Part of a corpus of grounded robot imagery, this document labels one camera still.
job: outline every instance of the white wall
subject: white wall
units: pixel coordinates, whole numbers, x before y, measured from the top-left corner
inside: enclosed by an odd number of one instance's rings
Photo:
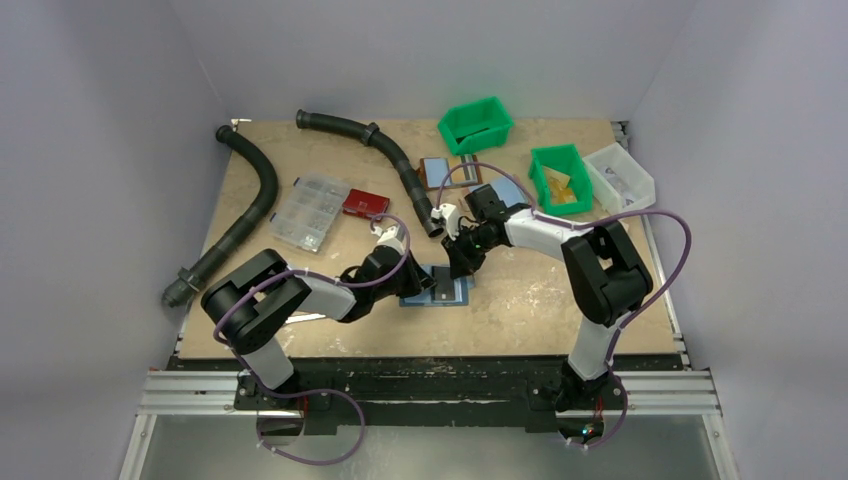
[[[694,0],[172,0],[233,116],[629,118]]]
[[[166,0],[0,3],[0,465],[117,476],[226,121]]]
[[[744,478],[846,478],[848,5],[701,1],[631,123]],[[666,265],[674,225],[657,222]]]

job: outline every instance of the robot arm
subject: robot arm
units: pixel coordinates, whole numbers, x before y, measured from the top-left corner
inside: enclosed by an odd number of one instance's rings
[[[236,310],[221,333],[266,386],[280,392],[296,391],[294,367],[274,337],[277,331],[294,312],[319,313],[350,323],[367,315],[375,302],[389,295],[409,297],[431,288],[435,281],[421,269],[411,252],[401,268],[383,282],[362,288],[339,285],[365,284],[382,278],[398,265],[404,250],[403,231],[393,226],[380,233],[377,246],[355,268],[355,273],[343,273],[338,282],[292,275],[262,292],[253,292],[265,280],[291,270],[277,252],[263,250],[210,287],[200,305],[217,323],[243,296],[263,293],[261,300],[250,298]]]
[[[499,245],[524,247],[565,263],[583,320],[577,343],[563,365],[557,410],[595,392],[607,377],[607,352],[616,331],[653,289],[648,269],[619,222],[595,228],[569,228],[546,222],[525,204],[506,207],[491,186],[465,197],[477,225],[460,224],[455,206],[434,209],[448,236],[442,246],[453,278],[476,272],[486,253]],[[604,267],[600,260],[609,260]]]

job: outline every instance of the clear organizer box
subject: clear organizer box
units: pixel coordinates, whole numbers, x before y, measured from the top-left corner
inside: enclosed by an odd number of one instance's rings
[[[349,185],[326,175],[310,173],[300,177],[271,217],[271,234],[317,252],[349,193]]]

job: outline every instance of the red box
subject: red box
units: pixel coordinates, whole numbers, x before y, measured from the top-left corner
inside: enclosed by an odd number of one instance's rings
[[[373,193],[363,192],[355,188],[342,204],[342,212],[362,218],[373,218],[378,213],[386,213],[389,209],[389,199]]]

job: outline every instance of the white plastic bin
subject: white plastic bin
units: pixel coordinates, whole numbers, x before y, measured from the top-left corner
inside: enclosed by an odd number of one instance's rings
[[[654,178],[617,143],[583,158],[592,191],[611,214],[639,210],[657,201]]]

